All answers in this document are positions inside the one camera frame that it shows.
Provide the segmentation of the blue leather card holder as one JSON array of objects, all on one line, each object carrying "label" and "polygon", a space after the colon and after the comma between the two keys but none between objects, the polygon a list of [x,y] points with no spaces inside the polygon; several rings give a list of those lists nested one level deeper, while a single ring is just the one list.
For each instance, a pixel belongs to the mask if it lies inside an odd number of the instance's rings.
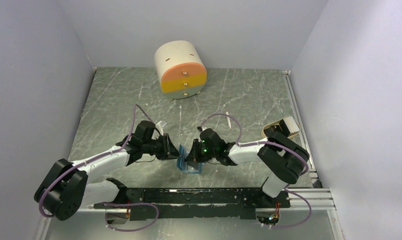
[{"label": "blue leather card holder", "polygon": [[201,174],[202,173],[202,168],[203,168],[202,163],[185,161],[186,157],[188,156],[188,152],[186,151],[186,149],[183,145],[181,145],[181,144],[179,145],[178,151],[179,151],[180,156],[177,158],[176,166],[179,170],[181,170],[183,173],[188,173],[188,174]]}]

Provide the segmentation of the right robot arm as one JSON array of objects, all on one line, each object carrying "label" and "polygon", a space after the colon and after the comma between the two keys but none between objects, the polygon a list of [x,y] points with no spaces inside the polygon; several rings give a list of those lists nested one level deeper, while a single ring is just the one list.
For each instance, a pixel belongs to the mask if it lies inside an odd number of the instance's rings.
[{"label": "right robot arm", "polygon": [[279,131],[269,131],[257,141],[237,143],[224,141],[214,130],[207,128],[192,142],[189,152],[180,149],[178,165],[182,171],[202,170],[202,164],[215,159],[223,166],[261,162],[271,171],[262,184],[259,202],[271,207],[280,192],[296,184],[309,171],[309,153]]}]

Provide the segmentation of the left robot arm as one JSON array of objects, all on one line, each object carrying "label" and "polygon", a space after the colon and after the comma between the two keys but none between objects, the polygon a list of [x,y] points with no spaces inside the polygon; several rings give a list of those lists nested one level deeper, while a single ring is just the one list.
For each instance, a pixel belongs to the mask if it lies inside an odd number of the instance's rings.
[{"label": "left robot arm", "polygon": [[57,160],[33,197],[40,213],[64,221],[81,207],[110,203],[121,208],[131,203],[128,188],[119,180],[110,177],[98,182],[97,179],[136,163],[143,155],[161,161],[181,157],[167,133],[161,133],[153,122],[143,120],[131,134],[102,153],[76,161]]}]

